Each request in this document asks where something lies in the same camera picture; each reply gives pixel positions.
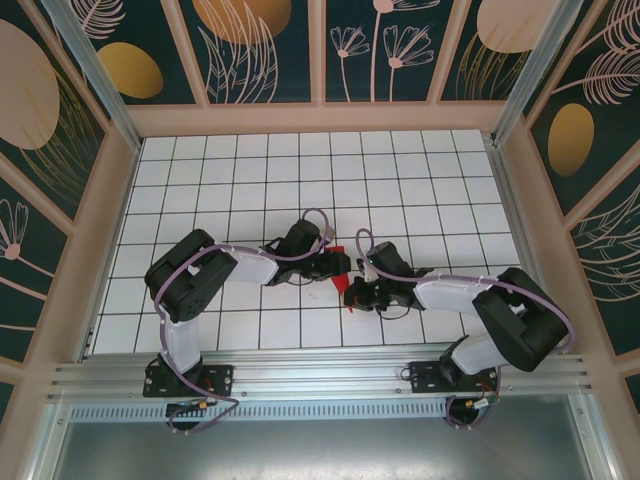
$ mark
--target flower illustration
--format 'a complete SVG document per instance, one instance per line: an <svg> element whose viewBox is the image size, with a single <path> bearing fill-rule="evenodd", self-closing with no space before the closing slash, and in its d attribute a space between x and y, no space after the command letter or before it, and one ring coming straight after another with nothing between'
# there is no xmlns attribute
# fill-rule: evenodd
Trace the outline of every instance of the flower illustration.
<svg viewBox="0 0 640 480"><path fill-rule="evenodd" d="M393 101L393 77L398 68L424 65L433 61L433 50L428 50L431 39L427 32L429 27L422 29L407 27L398 37L398 26L384 29L384 48L387 51L391 79L389 81L389 101Z"/></svg>
<svg viewBox="0 0 640 480"><path fill-rule="evenodd" d="M435 7L440 0L373 0L373 7L378 13L391 13L394 10L422 10Z"/></svg>
<svg viewBox="0 0 640 480"><path fill-rule="evenodd" d="M340 57L340 67L342 69L342 84L344 85L344 93L347 96L347 102L351 101L349 89L347 87L347 76L344 71L344 59L347 57L355 57L369 52L369 44L365 43L365 36L362 33L362 27L347 27L344 33L340 27L331 29L331 41L336 47L336 52Z"/></svg>
<svg viewBox="0 0 640 480"><path fill-rule="evenodd" d="M6 198L0 200L0 258L15 260L20 257L20 244L27 229L29 209L16 203L15 213Z"/></svg>

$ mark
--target white grid floor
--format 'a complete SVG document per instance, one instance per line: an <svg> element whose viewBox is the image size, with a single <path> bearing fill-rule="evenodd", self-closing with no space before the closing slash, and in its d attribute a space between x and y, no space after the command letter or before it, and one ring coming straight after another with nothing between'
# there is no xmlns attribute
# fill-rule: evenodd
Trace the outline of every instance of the white grid floor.
<svg viewBox="0 0 640 480"><path fill-rule="evenodd" d="M257 247L284 236L309 207L328 214L354 270L361 227L376 243L393 241L415 268L497 275L519 263L478 131L149 138L91 352L159 351L143 276L193 228ZM450 342L484 328L446 311L394 321L349 313L331 281L229 282L200 325L203 351Z"/></svg>

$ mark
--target red object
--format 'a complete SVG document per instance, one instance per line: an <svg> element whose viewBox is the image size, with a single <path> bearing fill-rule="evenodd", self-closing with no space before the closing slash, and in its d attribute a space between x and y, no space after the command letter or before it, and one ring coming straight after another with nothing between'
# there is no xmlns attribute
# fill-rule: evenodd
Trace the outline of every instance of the red object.
<svg viewBox="0 0 640 480"><path fill-rule="evenodd" d="M344 247L342 246L327 247L326 250L330 252L344 253ZM347 288L349 288L349 275L346 273L343 273L342 275L338 275L337 277L331 277L331 281L333 282L336 289L338 290L338 293L342 297L342 294L347 291ZM351 307L349 307L349 311L353 313L353 309Z"/></svg>

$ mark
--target metal base plate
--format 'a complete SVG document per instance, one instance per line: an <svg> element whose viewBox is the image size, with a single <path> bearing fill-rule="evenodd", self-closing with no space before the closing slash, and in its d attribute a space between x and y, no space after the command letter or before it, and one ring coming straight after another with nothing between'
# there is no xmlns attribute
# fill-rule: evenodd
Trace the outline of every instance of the metal base plate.
<svg viewBox="0 0 640 480"><path fill-rule="evenodd" d="M495 369L482 370L477 375L460 377L457 386L451 385L440 373L440 361L409 363L411 391L413 393L482 392L482 382L493 390L498 388Z"/></svg>
<svg viewBox="0 0 640 480"><path fill-rule="evenodd" d="M204 365L196 384L216 395L228 397L233 385L232 365ZM194 392L173 373L167 375L162 366L151 366L146 369L146 378L142 395L145 398L193 398L202 395Z"/></svg>

